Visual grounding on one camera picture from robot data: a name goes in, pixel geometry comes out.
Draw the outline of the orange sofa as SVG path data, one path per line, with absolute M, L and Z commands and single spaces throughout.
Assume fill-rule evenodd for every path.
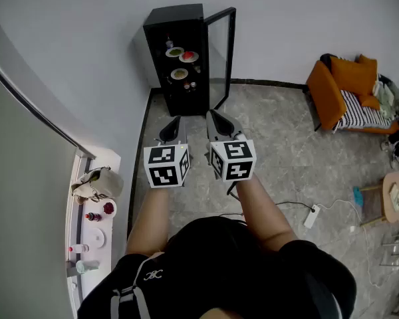
M 342 115 L 346 112 L 346 106 L 342 98 L 341 90 L 336 85 L 331 73 L 331 58 L 341 58 L 333 54 L 323 54 L 315 63 L 312 72 L 307 79 L 307 87 L 311 94 L 312 100 L 317 109 L 320 127 L 324 130 L 333 130 L 333 126 L 338 122 Z M 399 130 L 399 99 L 397 97 L 396 85 L 387 77 L 378 73 L 377 80 L 383 82 L 392 91 L 395 99 L 396 117 L 392 120 L 392 125 L 389 129 L 384 130 L 380 128 L 365 128 L 347 129 L 351 131 L 369 132 L 373 134 L 393 134 Z

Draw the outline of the glass side table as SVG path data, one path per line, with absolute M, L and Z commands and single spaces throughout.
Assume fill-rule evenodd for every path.
M 399 268 L 399 231 L 381 244 L 383 256 L 380 266 Z

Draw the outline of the person's left forearm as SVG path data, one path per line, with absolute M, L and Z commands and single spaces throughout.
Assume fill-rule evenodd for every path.
M 169 191 L 149 189 L 129 234 L 126 254 L 152 256 L 163 251 L 169 234 Z

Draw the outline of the wooden stool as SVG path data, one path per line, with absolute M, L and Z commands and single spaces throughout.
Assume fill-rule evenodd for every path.
M 361 227 L 387 221 L 384 210 L 382 184 L 361 187 L 360 194 L 363 198 Z

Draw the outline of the black glass-door cabinet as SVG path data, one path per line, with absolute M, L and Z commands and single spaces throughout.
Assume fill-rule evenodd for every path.
M 236 9 L 230 7 L 210 17 L 201 4 L 153 9 L 143 29 L 171 116 L 203 116 L 218 109 L 228 98 L 235 42 Z M 166 56 L 167 35 L 174 47 L 199 54 L 195 62 L 181 62 Z M 188 76 L 174 80 L 170 73 L 185 68 Z M 196 82 L 196 89 L 184 83 Z

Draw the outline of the black white striped blanket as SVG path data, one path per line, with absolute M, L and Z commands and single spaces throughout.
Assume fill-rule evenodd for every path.
M 392 120 L 385 118 L 382 112 L 370 107 L 362 107 L 358 98 L 345 90 L 341 90 L 346 106 L 346 112 L 333 126 L 332 131 L 342 129 L 380 128 L 387 130 L 392 125 Z

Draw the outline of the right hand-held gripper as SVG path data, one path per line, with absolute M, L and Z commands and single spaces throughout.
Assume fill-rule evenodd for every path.
M 251 179 L 256 164 L 253 140 L 248 140 L 241 124 L 218 110 L 206 114 L 208 164 L 222 181 Z

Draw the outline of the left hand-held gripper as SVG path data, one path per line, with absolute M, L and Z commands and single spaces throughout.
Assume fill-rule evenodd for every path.
M 160 133 L 161 142 L 171 142 L 143 149 L 144 169 L 151 188 L 181 187 L 190 169 L 186 122 L 176 116 Z

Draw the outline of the white power strip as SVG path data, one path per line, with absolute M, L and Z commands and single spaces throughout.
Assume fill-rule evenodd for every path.
M 303 225 L 307 228 L 307 229 L 311 229 L 313 224 L 315 223 L 318 214 L 320 212 L 321 208 L 318 205 L 313 205 L 311 207 L 311 210 L 309 211 L 309 214 L 307 215 L 307 218 L 305 219 Z

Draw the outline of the person's black shirt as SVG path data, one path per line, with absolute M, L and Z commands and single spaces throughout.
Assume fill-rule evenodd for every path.
M 356 282 L 315 244 L 266 251 L 241 221 L 196 219 L 156 257 L 122 257 L 83 300 L 78 319 L 350 319 Z

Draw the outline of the pile of pale clothes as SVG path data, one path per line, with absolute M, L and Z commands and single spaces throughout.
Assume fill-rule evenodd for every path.
M 378 100 L 382 116 L 388 120 L 394 120 L 396 117 L 395 99 L 389 87 L 377 80 L 374 84 L 373 96 Z

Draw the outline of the person's right forearm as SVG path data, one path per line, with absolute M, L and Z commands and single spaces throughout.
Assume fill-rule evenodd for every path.
M 255 174 L 251 179 L 239 181 L 236 188 L 245 222 L 264 249 L 279 251 L 298 239 Z

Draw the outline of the beige handbag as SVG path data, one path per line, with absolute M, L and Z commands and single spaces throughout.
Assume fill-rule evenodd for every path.
M 90 170 L 70 188 L 72 195 L 81 199 L 82 203 L 88 199 L 98 203 L 101 199 L 119 197 L 123 187 L 123 179 L 108 166 Z

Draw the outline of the small orange cushion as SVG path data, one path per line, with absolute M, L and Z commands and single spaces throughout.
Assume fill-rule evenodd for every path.
M 371 108 L 374 110 L 379 110 L 380 109 L 380 103 L 378 99 L 375 96 L 371 95 L 358 95 L 357 96 L 358 101 L 360 102 L 360 105 L 365 108 Z

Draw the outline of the small cream box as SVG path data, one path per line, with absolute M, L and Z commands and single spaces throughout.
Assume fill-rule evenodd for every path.
M 399 211 L 399 188 L 396 183 L 392 184 L 389 191 L 389 196 L 395 212 Z

